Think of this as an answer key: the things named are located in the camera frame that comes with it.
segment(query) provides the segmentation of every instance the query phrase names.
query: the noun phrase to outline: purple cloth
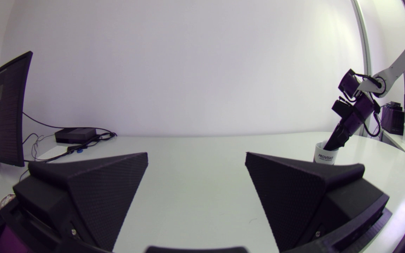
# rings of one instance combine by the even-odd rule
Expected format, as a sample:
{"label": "purple cloth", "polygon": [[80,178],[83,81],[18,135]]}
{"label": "purple cloth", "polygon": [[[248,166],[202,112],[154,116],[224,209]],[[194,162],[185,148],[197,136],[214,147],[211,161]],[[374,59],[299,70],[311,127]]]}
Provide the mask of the purple cloth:
{"label": "purple cloth", "polygon": [[0,253],[28,253],[29,250],[21,243],[12,230],[6,226],[0,237]]}

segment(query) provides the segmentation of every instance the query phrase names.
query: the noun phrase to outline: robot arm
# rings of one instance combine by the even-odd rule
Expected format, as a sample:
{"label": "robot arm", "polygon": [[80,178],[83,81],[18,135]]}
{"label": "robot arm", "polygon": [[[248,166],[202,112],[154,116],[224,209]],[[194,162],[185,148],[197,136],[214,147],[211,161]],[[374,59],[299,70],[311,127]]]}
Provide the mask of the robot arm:
{"label": "robot arm", "polygon": [[[384,97],[395,81],[405,71],[405,50],[388,68],[375,74],[373,77],[360,75],[349,70],[339,84],[339,90],[343,92],[348,101],[339,99],[334,103],[334,110],[342,119],[326,143],[325,150],[335,150],[343,147],[357,129],[373,113],[375,118],[380,112],[380,106],[373,99]],[[359,82],[356,76],[362,77]]]}

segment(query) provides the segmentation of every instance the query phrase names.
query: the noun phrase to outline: black 3d-printed part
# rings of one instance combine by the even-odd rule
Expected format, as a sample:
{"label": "black 3d-printed part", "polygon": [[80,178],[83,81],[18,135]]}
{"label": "black 3d-printed part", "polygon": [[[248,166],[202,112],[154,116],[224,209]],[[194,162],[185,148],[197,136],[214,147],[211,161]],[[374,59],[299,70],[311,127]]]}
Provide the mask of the black 3d-printed part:
{"label": "black 3d-printed part", "polygon": [[29,162],[31,176],[66,189],[97,246],[112,251],[148,166],[138,153],[81,162]]}
{"label": "black 3d-printed part", "polygon": [[280,251],[296,245],[327,190],[365,171],[361,164],[330,166],[254,153],[247,153],[246,167]]}

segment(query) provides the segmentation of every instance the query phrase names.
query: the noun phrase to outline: cable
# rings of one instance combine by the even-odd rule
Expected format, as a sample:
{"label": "cable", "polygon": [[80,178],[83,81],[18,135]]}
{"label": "cable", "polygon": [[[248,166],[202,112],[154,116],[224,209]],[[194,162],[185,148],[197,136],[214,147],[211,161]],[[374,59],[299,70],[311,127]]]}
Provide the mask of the cable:
{"label": "cable", "polygon": [[[388,112],[388,111],[386,111],[386,113],[383,113],[383,114],[382,114],[381,120],[379,120],[380,123],[382,123],[382,119],[384,119],[385,115],[387,115],[387,112]],[[377,125],[376,128],[373,130],[373,133],[376,132],[376,129],[377,129],[378,127],[379,127],[379,125]]]}
{"label": "cable", "polygon": [[354,99],[354,100],[349,99],[349,97],[346,95],[345,91],[342,91],[342,93],[344,94],[345,98],[346,98],[349,102],[354,103],[355,101],[357,101],[357,99]]}
{"label": "cable", "polygon": [[[23,114],[24,114],[26,117],[28,117],[29,119],[31,119],[31,120],[33,120],[33,121],[35,121],[35,122],[37,122],[37,123],[39,123],[39,124],[41,124],[41,125],[45,125],[45,126],[47,126],[47,127],[49,127],[49,128],[63,128],[63,127],[61,127],[61,126],[54,126],[54,125],[48,125],[48,124],[42,123],[42,122],[40,122],[40,121],[38,121],[38,120],[33,119],[31,116],[27,115],[25,112],[23,112]],[[103,131],[106,131],[106,132],[109,132],[109,133],[114,133],[114,132],[109,131],[109,130],[107,130],[107,129],[105,129],[105,128],[95,128],[95,129],[103,130]]]}
{"label": "cable", "polygon": [[[104,136],[104,135],[109,135],[109,137],[108,137],[108,138],[102,138],[102,136]],[[88,140],[87,142],[85,142],[85,143],[83,143],[83,144],[81,144],[81,145],[79,145],[79,146],[76,146],[76,147],[70,149],[69,151],[66,151],[66,152],[63,153],[63,154],[60,154],[60,155],[55,156],[55,157],[51,157],[51,158],[49,158],[49,159],[38,159],[38,158],[37,158],[37,160],[40,160],[40,161],[42,161],[42,162],[51,162],[51,161],[54,161],[54,160],[56,160],[56,159],[58,159],[58,158],[60,158],[60,157],[63,157],[63,156],[68,155],[68,154],[71,154],[71,153],[74,152],[75,150],[81,149],[81,148],[84,147],[84,146],[91,147],[91,146],[95,146],[95,145],[98,144],[100,141],[108,141],[108,140],[110,140],[111,138],[113,138],[114,136],[116,136],[116,135],[115,135],[115,133],[112,133],[112,132],[111,132],[111,133],[104,133],[104,134],[101,134],[101,135],[96,135],[95,137],[93,137],[92,139]]]}
{"label": "cable", "polygon": [[21,178],[23,177],[24,174],[26,174],[27,171],[29,171],[29,169],[27,169],[26,171],[23,172],[23,174],[21,174],[20,180],[18,180],[18,183],[21,182]]}
{"label": "cable", "polygon": [[22,144],[24,144],[27,141],[27,139],[29,139],[29,137],[31,137],[31,136],[37,136],[37,138],[38,138],[38,135],[36,133],[32,133],[26,139],[24,139]]}
{"label": "cable", "polygon": [[378,127],[379,127],[378,133],[377,133],[377,134],[372,134],[372,133],[370,133],[370,131],[368,130],[366,124],[364,124],[364,128],[365,128],[365,131],[367,131],[367,133],[368,133],[371,137],[378,137],[379,134],[381,133],[381,123],[379,123],[378,114],[377,114],[376,112],[373,113],[373,116],[374,116],[374,119],[376,120],[376,122],[378,123]]}
{"label": "cable", "polygon": [[[35,120],[35,119],[32,118],[31,116],[27,115],[25,112],[23,112],[23,114],[24,114],[26,117],[28,117],[29,119],[33,120],[34,122],[39,123],[40,125],[45,125],[45,126],[47,126],[47,127],[49,127],[49,128],[63,128],[63,127],[61,127],[61,126],[48,125],[48,124],[45,124],[45,123],[40,122],[40,121],[38,121],[38,120]],[[81,144],[81,145],[79,145],[79,146],[76,146],[76,147],[74,147],[74,148],[72,148],[72,149],[66,151],[65,153],[63,153],[63,154],[61,154],[61,155],[58,155],[58,156],[55,156],[55,157],[51,157],[51,158],[49,158],[49,159],[38,159],[38,158],[37,158],[37,147],[38,147],[38,143],[47,137],[47,136],[45,136],[45,137],[43,137],[42,139],[40,139],[40,138],[42,137],[42,136],[40,136],[39,138],[37,138],[37,141],[34,143],[34,145],[32,145],[32,148],[31,148],[31,155],[32,155],[32,157],[34,158],[34,161],[39,160],[39,161],[42,161],[42,162],[51,162],[51,161],[56,160],[56,159],[58,159],[58,158],[60,158],[60,157],[63,157],[63,156],[68,155],[68,154],[71,154],[71,153],[74,152],[75,150],[82,149],[84,146],[92,147],[92,146],[95,146],[96,144],[98,144],[100,141],[108,141],[108,140],[110,140],[111,138],[113,138],[114,136],[117,136],[117,133],[114,133],[114,132],[112,132],[112,131],[110,131],[110,130],[107,130],[107,129],[105,129],[105,128],[95,128],[95,129],[103,130],[103,131],[106,131],[107,133],[103,133],[103,134],[96,135],[96,136],[94,136],[93,138],[91,138],[90,140],[88,140],[87,142],[85,142],[85,143],[83,143],[83,144]]]}

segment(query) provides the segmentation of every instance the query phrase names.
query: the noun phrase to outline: desk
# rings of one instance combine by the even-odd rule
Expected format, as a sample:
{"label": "desk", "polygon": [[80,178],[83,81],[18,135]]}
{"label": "desk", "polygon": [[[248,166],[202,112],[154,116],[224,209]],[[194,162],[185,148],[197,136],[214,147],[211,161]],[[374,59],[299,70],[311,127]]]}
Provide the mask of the desk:
{"label": "desk", "polygon": [[405,143],[402,142],[402,136],[391,134],[384,129],[382,131],[383,135],[387,137],[397,148],[405,152]]}
{"label": "desk", "polygon": [[[244,165],[246,152],[311,161],[315,143],[331,133],[243,137],[117,137],[56,162],[148,152],[149,166],[124,221],[114,252],[245,246],[278,252],[259,197]],[[392,252],[405,234],[405,153],[352,136],[336,164],[361,162],[364,178],[389,195],[392,217],[365,252]]]}

